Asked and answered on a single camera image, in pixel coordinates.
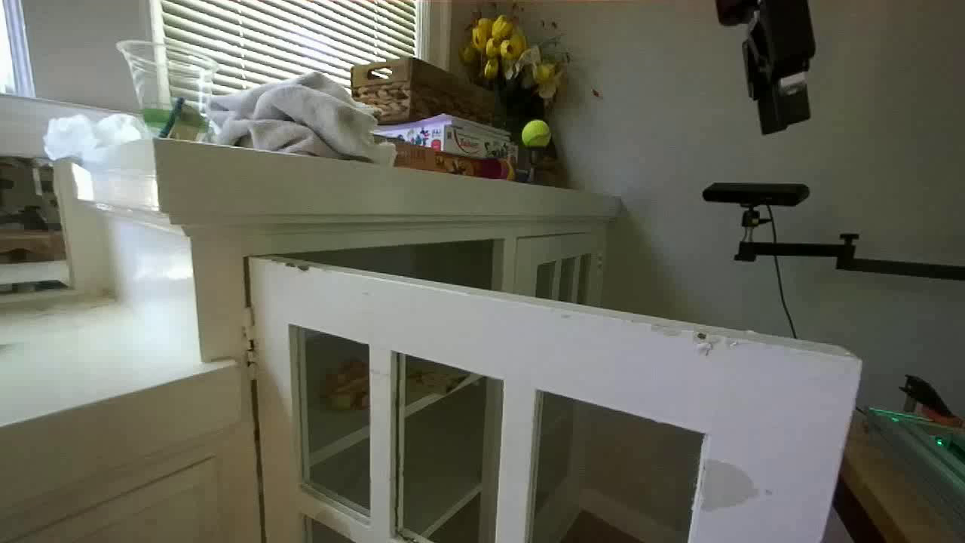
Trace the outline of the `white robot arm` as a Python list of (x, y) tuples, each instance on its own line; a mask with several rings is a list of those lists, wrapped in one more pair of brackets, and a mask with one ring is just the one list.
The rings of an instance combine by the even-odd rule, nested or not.
[(814, 56), (808, 0), (715, 0), (715, 13), (722, 26), (748, 26), (742, 63), (759, 132), (808, 122), (808, 63)]

